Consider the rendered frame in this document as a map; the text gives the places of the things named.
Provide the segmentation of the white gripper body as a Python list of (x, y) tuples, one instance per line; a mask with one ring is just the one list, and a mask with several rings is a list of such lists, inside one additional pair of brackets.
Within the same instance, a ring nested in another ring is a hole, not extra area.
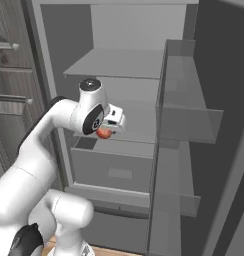
[(126, 117), (122, 116), (119, 122), (105, 119), (103, 125), (112, 131), (125, 132), (126, 131)]

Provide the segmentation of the orange-red peach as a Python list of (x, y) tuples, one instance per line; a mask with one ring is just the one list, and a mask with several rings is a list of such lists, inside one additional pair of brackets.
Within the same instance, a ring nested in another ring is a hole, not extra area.
[(108, 139), (108, 138), (111, 137), (112, 131), (110, 129), (107, 129), (107, 128), (99, 128), (96, 131), (96, 134), (101, 139)]

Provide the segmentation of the grey fridge shelf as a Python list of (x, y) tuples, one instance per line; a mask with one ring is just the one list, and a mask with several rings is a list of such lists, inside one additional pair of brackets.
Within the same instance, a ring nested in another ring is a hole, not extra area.
[(162, 59), (162, 50), (94, 48), (64, 74), (158, 80)]
[(110, 101), (123, 109), (126, 125), (124, 132), (116, 132), (110, 140), (154, 143), (156, 136), (156, 108), (154, 102), (122, 100)]

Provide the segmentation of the grey fridge crisper drawer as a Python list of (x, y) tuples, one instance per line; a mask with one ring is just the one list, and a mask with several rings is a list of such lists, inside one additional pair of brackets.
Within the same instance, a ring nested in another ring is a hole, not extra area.
[(75, 181), (147, 193), (154, 145), (81, 137), (71, 149)]

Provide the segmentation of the grey fridge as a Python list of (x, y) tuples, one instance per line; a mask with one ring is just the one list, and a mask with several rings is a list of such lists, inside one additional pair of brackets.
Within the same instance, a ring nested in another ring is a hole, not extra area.
[[(154, 102), (159, 80), (140, 78), (65, 75), (64, 72), (94, 48), (162, 50), (167, 40), (183, 37), (186, 9), (196, 0), (26, 0), (46, 86), (51, 96), (70, 99), (79, 96), (78, 84), (85, 78), (102, 82), (112, 100)], [(151, 184), (147, 193), (77, 183), (71, 149), (85, 137), (61, 129), (57, 133), (59, 151), (65, 165), (67, 192), (89, 200), (148, 208), (150, 215)]]

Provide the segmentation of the grey fridge door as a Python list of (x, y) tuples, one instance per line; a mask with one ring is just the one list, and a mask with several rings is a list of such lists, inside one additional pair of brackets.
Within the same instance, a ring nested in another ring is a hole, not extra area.
[(195, 217), (153, 211), (156, 135), (146, 256), (244, 256), (244, 0), (199, 0), (186, 9), (182, 39), (194, 61), (208, 108), (223, 111), (216, 142), (188, 142)]

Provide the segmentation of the large translucent door bin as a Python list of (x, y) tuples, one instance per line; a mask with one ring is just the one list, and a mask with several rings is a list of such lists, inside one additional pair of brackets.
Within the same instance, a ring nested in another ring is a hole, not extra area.
[(194, 40), (167, 40), (156, 101), (157, 135), (214, 144), (223, 111), (207, 107), (194, 61)]

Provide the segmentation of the small translucent door bin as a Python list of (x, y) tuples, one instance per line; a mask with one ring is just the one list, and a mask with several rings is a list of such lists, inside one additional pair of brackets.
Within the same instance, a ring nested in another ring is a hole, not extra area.
[(195, 217), (200, 196), (194, 194), (190, 146), (185, 141), (159, 143), (152, 209)]

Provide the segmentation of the grey freezer drawer front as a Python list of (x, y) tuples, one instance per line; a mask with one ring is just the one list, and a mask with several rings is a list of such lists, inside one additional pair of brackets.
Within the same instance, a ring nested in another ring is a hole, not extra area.
[(92, 200), (94, 215), (83, 229), (94, 246), (144, 254), (148, 231), (148, 208)]

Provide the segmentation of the grey wooden drawer front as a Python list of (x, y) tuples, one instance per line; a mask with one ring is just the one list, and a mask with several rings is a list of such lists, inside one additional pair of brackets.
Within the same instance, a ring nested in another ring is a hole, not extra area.
[(0, 94), (32, 100), (29, 107), (33, 118), (44, 110), (39, 83), (32, 69), (0, 67)]

